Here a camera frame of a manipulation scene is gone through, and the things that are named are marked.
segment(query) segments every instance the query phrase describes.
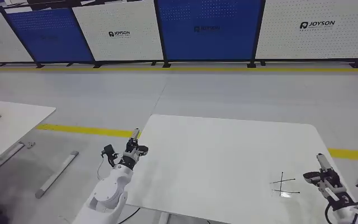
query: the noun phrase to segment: floor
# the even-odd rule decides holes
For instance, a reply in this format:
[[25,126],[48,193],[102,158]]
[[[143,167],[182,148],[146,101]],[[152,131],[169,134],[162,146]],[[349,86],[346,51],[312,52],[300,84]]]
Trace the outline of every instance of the floor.
[[[237,64],[199,66],[244,68]],[[143,129],[151,114],[309,123],[318,129],[327,147],[358,149],[358,73],[292,69],[349,68],[344,63],[270,66],[287,70],[0,70],[0,101],[56,107],[46,123],[108,129]],[[172,67],[198,65],[179,63]],[[121,152],[127,139],[33,130],[24,141],[35,141],[36,146],[21,150],[1,167],[0,179],[7,182],[0,184],[0,204],[11,223],[61,224],[74,220],[96,185],[103,146],[112,144]],[[79,156],[48,192],[36,199],[34,193],[73,150],[79,151]],[[358,161],[336,158],[335,162],[358,198]],[[100,175],[106,176],[109,170],[104,163]],[[120,220],[135,210],[125,207]],[[157,223],[158,219],[159,212],[141,209],[126,223]],[[170,224],[176,223],[207,222],[172,216]]]

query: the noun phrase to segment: table leg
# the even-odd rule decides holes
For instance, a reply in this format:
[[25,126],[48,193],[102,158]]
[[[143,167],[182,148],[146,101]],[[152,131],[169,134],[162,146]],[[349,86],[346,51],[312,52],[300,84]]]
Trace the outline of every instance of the table leg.
[[4,156],[2,156],[0,158],[0,166],[3,165],[6,161],[8,161],[9,158],[11,158],[13,155],[15,155],[16,152],[18,152],[24,146],[25,145],[20,142],[18,144],[16,144],[12,149],[10,149],[10,151],[7,154],[5,154]]
[[170,213],[162,212],[161,217],[159,218],[158,224],[167,224],[170,218]]
[[71,152],[69,157],[63,162],[63,164],[60,167],[60,169],[56,173],[52,174],[52,176],[45,182],[45,184],[35,193],[36,198],[41,198],[45,194],[47,189],[49,189],[49,187],[53,184],[53,182],[56,181],[56,179],[59,177],[59,175],[72,162],[72,160],[76,157],[76,155],[78,155],[77,151]]

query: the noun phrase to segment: white table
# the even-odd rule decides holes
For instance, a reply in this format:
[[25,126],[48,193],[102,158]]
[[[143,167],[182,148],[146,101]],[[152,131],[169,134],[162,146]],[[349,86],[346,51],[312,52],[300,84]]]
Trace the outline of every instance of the white table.
[[[325,223],[327,201],[302,175],[319,170],[323,153],[342,177],[309,124],[152,115],[139,144],[149,152],[127,204],[225,223]],[[281,172],[296,178],[282,190],[300,194],[272,191]]]
[[[19,143],[19,140],[55,110],[56,108],[47,106],[0,101],[0,166],[24,146],[24,143]],[[36,192],[35,196],[37,198],[41,198],[44,195],[76,155],[78,155],[77,151],[73,151],[70,154],[60,169]]]
[[0,156],[56,108],[0,101]]

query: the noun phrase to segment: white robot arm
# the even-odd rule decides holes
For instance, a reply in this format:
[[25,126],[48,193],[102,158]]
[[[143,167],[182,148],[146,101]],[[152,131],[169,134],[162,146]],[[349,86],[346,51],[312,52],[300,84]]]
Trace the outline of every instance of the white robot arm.
[[333,215],[338,224],[358,224],[358,203],[354,202],[348,194],[346,187],[341,183],[338,173],[336,173],[323,154],[317,155],[317,160],[321,165],[319,172],[308,172],[303,178],[310,184],[318,187],[319,192],[328,200],[328,206],[324,212],[328,219],[328,209],[332,207]]
[[[133,175],[133,167],[139,161],[140,156],[148,153],[146,146],[138,146],[139,129],[133,131],[126,145],[126,150],[119,164],[114,163],[118,154],[108,145],[102,151],[108,156],[108,162],[113,167],[110,175],[98,182],[93,192],[86,200],[77,214],[73,224],[115,224],[123,210],[127,200],[125,186],[130,182]],[[98,205],[102,205],[105,211],[99,211]]]

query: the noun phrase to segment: logo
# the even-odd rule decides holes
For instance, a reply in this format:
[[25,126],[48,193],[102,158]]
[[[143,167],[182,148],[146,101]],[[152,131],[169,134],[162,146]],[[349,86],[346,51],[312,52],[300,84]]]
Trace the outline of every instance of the logo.
[[42,40],[53,40],[53,41],[58,40],[58,37],[55,35],[40,35],[40,38]]
[[321,21],[321,22],[302,22],[300,25],[301,30],[305,29],[324,29],[332,28],[336,21]]
[[220,26],[194,26],[194,32],[220,30]]
[[113,38],[130,38],[129,31],[115,31],[115,32],[108,32],[108,35]]

